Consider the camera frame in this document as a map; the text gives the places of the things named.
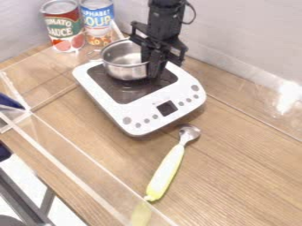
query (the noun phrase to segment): can label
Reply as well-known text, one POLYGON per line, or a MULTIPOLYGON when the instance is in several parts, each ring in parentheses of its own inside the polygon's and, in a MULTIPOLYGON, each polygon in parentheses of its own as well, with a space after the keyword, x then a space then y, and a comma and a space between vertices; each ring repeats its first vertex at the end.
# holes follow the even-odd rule
POLYGON ((81 33, 81 19, 74 21, 67 18, 46 17, 49 33, 54 38, 69 38, 81 33))
POLYGON ((95 30, 93 33, 97 34, 97 36, 103 36, 103 32, 97 30, 107 30, 110 28, 110 22, 115 18, 115 12, 114 12, 114 5, 91 10, 86 8, 85 6, 82 8, 82 14, 86 24, 86 30, 87 32, 93 32, 91 30, 95 30))

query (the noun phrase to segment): soup can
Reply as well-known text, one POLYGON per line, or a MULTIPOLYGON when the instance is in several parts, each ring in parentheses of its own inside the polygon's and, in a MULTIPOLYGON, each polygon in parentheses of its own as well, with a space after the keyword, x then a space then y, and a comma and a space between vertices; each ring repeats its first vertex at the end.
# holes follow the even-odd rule
POLYGON ((81 11, 86 27, 86 40, 105 47, 111 42, 111 21, 115 18, 113 0, 82 0, 81 11))
POLYGON ((85 28, 78 2, 51 0, 42 6, 49 35, 54 47, 61 52, 78 51, 86 44, 85 28))

